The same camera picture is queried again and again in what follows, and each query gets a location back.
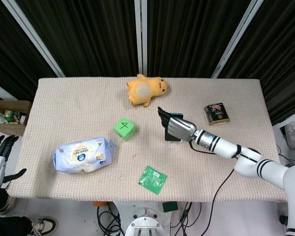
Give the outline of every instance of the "green block with number 4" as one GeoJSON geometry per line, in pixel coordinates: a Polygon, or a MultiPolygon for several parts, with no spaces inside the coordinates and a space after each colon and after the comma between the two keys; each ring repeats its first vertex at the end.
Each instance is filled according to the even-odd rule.
{"type": "Polygon", "coordinates": [[[131,121],[122,118],[117,124],[115,124],[114,130],[123,140],[128,141],[134,134],[135,126],[131,121]]]}

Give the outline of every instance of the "cable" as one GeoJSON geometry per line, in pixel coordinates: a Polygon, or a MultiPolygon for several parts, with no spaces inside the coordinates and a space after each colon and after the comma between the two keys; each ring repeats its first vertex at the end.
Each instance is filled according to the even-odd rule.
{"type": "Polygon", "coordinates": [[[213,197],[213,201],[212,201],[212,207],[211,207],[211,213],[210,213],[210,219],[208,220],[208,224],[207,224],[207,227],[206,229],[204,230],[204,232],[201,234],[201,236],[205,235],[205,233],[207,232],[210,224],[211,224],[211,218],[212,218],[212,213],[213,213],[213,207],[214,207],[214,202],[215,202],[215,198],[216,198],[216,195],[218,193],[218,191],[221,189],[221,187],[223,186],[223,184],[229,179],[229,177],[232,175],[232,173],[234,172],[234,169],[232,169],[232,171],[230,172],[230,174],[226,177],[226,179],[223,181],[223,183],[218,187],[214,197],[213,197]]]}
{"type": "Polygon", "coordinates": [[[197,222],[197,220],[199,219],[199,216],[201,214],[201,210],[202,210],[202,203],[200,203],[200,211],[199,211],[199,214],[198,214],[196,220],[191,225],[186,225],[187,228],[193,226],[197,222]]]}
{"type": "Polygon", "coordinates": [[[278,144],[277,144],[277,147],[278,147],[279,150],[280,150],[280,153],[279,153],[278,155],[279,155],[279,156],[282,156],[284,159],[288,160],[288,161],[291,163],[291,165],[294,166],[295,164],[294,164],[292,161],[295,162],[295,160],[293,160],[293,159],[288,159],[285,155],[281,154],[281,153],[282,153],[282,150],[281,150],[281,148],[280,148],[280,146],[279,146],[278,144]]]}
{"type": "Polygon", "coordinates": [[[190,145],[190,148],[191,148],[192,150],[194,150],[194,151],[201,152],[201,153],[205,153],[205,154],[210,154],[210,155],[216,155],[216,154],[213,153],[213,152],[200,151],[200,150],[196,150],[196,149],[194,149],[193,146],[192,146],[192,139],[189,140],[189,145],[190,145]]]}
{"type": "Polygon", "coordinates": [[[124,232],[121,228],[120,214],[118,213],[118,215],[115,215],[109,204],[108,204],[108,209],[109,210],[105,210],[99,213],[99,207],[97,207],[97,222],[98,222],[99,228],[104,233],[104,236],[110,236],[111,234],[118,233],[118,232],[119,233],[117,234],[117,236],[120,236],[120,233],[124,235],[124,232]],[[103,214],[108,214],[114,218],[107,227],[105,227],[101,222],[101,217],[103,214]]]}
{"type": "Polygon", "coordinates": [[[199,214],[198,214],[196,220],[191,225],[188,225],[188,223],[189,223],[189,211],[190,211],[190,209],[192,207],[192,204],[193,203],[189,203],[189,202],[186,203],[185,208],[184,208],[184,210],[182,212],[181,218],[179,220],[179,223],[177,225],[173,226],[173,227],[172,226],[170,227],[170,233],[171,233],[171,228],[176,228],[177,226],[179,226],[179,228],[177,229],[174,236],[176,236],[179,233],[180,229],[182,229],[182,235],[183,236],[188,236],[187,233],[186,233],[186,228],[193,226],[197,222],[197,220],[199,219],[200,214],[201,214],[201,209],[202,209],[202,203],[200,203],[200,211],[199,211],[199,214]]]}

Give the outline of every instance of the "black backdrop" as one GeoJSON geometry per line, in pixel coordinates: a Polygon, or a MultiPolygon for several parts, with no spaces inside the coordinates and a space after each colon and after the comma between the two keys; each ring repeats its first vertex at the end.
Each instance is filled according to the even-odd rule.
{"type": "Polygon", "coordinates": [[[0,1],[0,86],[32,101],[42,77],[56,75],[0,1]]]}
{"type": "Polygon", "coordinates": [[[133,0],[18,0],[66,77],[135,76],[133,0]]]}
{"type": "Polygon", "coordinates": [[[220,78],[260,79],[272,124],[295,113],[295,0],[266,0],[220,78]]]}
{"type": "Polygon", "coordinates": [[[147,75],[210,78],[250,0],[147,3],[147,75]]]}

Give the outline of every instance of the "shoe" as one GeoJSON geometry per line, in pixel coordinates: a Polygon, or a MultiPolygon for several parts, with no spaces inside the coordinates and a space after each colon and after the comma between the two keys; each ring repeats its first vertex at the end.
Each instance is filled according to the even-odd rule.
{"type": "Polygon", "coordinates": [[[7,215],[11,210],[14,209],[16,198],[8,196],[8,200],[4,207],[0,209],[0,215],[7,215]]]}
{"type": "Polygon", "coordinates": [[[295,149],[295,120],[285,126],[286,142],[290,149],[295,149]]]}
{"type": "Polygon", "coordinates": [[[32,230],[30,235],[47,235],[55,231],[58,227],[58,221],[52,217],[39,218],[32,221],[32,230]]]}

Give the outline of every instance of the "beige carpet tabletop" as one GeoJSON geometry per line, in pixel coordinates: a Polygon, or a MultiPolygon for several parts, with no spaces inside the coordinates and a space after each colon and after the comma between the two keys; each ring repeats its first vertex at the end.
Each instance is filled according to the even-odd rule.
{"type": "MultiPolygon", "coordinates": [[[[187,142],[164,141],[158,106],[183,113],[198,129],[279,161],[259,80],[165,78],[168,93],[143,107],[128,102],[126,81],[132,79],[40,79],[16,170],[27,168],[27,172],[12,181],[8,193],[19,198],[80,201],[212,201],[236,160],[195,152],[187,142]],[[218,102],[224,103],[231,122],[209,126],[204,106],[218,102]],[[123,117],[136,127],[127,142],[113,128],[123,117]],[[99,136],[116,144],[111,165],[81,174],[55,170],[52,155],[59,145],[99,136]],[[159,195],[138,184],[147,165],[167,175],[159,195]]],[[[205,151],[196,144],[195,148],[205,151]]],[[[285,201],[286,196],[262,179],[233,173],[216,200],[285,201]]]]}

